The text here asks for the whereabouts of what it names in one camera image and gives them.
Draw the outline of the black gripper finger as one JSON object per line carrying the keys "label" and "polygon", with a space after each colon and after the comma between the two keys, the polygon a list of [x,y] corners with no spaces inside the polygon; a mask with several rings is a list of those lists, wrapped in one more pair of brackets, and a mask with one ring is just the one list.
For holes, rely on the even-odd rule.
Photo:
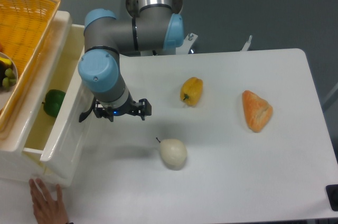
{"label": "black gripper finger", "polygon": [[140,99],[138,102],[132,103],[130,114],[139,116],[144,121],[147,116],[152,115],[152,105],[146,98]]}
{"label": "black gripper finger", "polygon": [[114,121],[114,111],[111,107],[105,108],[100,102],[95,102],[93,112],[97,118],[105,118],[110,122]]}

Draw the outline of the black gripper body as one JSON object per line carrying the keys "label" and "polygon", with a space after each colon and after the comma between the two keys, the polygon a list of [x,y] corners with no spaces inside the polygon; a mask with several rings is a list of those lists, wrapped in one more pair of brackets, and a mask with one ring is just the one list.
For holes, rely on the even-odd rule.
{"label": "black gripper body", "polygon": [[135,102],[131,96],[131,94],[128,95],[127,98],[124,98],[122,100],[122,98],[120,98],[119,103],[106,103],[106,102],[102,102],[100,101],[101,105],[104,106],[105,108],[111,107],[114,111],[114,116],[122,116],[125,114],[130,115],[130,110],[131,110],[131,106],[132,103]]}

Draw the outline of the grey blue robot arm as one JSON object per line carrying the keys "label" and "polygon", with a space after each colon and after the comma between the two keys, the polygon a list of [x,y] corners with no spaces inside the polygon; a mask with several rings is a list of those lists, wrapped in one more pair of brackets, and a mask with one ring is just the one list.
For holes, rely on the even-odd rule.
{"label": "grey blue robot arm", "polygon": [[120,72],[119,56],[128,52],[159,51],[180,47],[183,19],[172,11],[172,0],[137,0],[139,16],[119,21],[110,10],[92,10],[85,18],[84,54],[78,63],[82,83],[92,92],[90,114],[113,120],[125,114],[141,119],[151,115],[148,100],[135,101]]}

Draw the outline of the bare human hand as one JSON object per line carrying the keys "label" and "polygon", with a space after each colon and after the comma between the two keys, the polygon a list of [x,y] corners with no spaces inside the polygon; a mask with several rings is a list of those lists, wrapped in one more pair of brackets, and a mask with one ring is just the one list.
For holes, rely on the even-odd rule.
{"label": "bare human hand", "polygon": [[37,223],[70,223],[63,202],[62,189],[55,186],[57,199],[53,199],[49,189],[41,179],[29,179],[30,194],[33,203],[33,214]]}

